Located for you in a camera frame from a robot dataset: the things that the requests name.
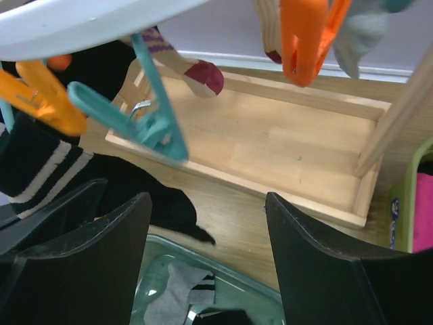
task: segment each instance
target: black and white striped sock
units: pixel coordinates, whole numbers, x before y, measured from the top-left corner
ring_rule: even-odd
[[[215,300],[215,276],[213,274],[206,275],[188,294],[188,302],[190,304],[207,303],[212,305]]]
[[[134,164],[63,142],[21,112],[12,132],[0,135],[0,192],[21,219],[92,179],[108,181],[97,215],[106,215],[138,193],[148,192],[151,224],[215,243],[196,225],[196,210],[185,193],[162,185]]]
[[[68,184],[92,158],[92,152],[46,136],[29,118],[21,118],[11,135],[0,136],[1,191],[23,219],[69,192]]]

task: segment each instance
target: wooden tray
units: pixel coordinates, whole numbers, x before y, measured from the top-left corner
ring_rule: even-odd
[[[189,146],[179,168],[262,197],[277,192],[316,218],[365,225],[380,160],[363,177],[353,171],[389,103],[231,73],[221,94],[201,99],[160,72]],[[151,96],[134,62],[115,102],[130,111]],[[106,140],[165,163],[112,130]]]

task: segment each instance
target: laundry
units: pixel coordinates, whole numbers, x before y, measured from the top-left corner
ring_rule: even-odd
[[[223,73],[213,63],[184,58],[157,28],[146,29],[141,34],[152,57],[181,76],[196,96],[210,98],[223,90]],[[122,40],[130,44],[129,37]]]
[[[244,310],[209,311],[200,313],[194,318],[192,325],[253,325]]]
[[[433,247],[433,176],[418,173],[413,221],[413,252]]]
[[[143,169],[119,157],[88,152],[41,130],[29,116],[17,113],[12,132],[0,136],[0,192],[8,196],[19,218],[91,179],[107,179],[97,209],[104,216],[141,192],[152,199],[150,223],[215,243],[196,225],[196,209],[181,190],[162,185]]]
[[[176,261],[168,265],[168,273],[165,291],[145,311],[146,325],[182,325],[189,305],[214,304],[215,279],[212,272]]]
[[[383,0],[352,0],[333,45],[340,68],[350,78],[359,78],[361,58],[376,47],[387,29]]]
[[[281,64],[280,0],[253,0],[262,29],[265,53],[272,61]]]

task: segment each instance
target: wooden dowel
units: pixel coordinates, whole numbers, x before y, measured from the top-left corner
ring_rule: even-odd
[[[406,123],[417,114],[433,95],[433,45],[427,50],[402,93],[378,121],[375,131],[361,155],[354,175],[363,177],[384,154]]]

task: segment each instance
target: striped sock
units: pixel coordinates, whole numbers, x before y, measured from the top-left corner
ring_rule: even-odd
[[[215,276],[206,275],[199,284],[191,289],[188,294],[190,304],[212,305],[215,300]]]
[[[144,313],[146,325],[184,324],[189,305],[192,303],[214,305],[214,286],[213,290],[194,290],[204,281],[214,282],[210,271],[180,261],[168,264],[167,271],[168,280],[164,292],[147,305]]]
[[[151,224],[215,243],[196,225],[196,210],[181,190],[162,185],[119,157],[94,154],[63,142],[21,112],[16,115],[12,132],[0,135],[0,171],[0,192],[21,219],[92,179],[107,179],[98,216],[110,213],[138,193],[148,192],[152,199]]]
[[[184,58],[154,27],[141,34],[153,59],[181,76],[196,96],[211,98],[223,90],[223,73],[213,63]],[[122,40],[130,44],[129,37]]]

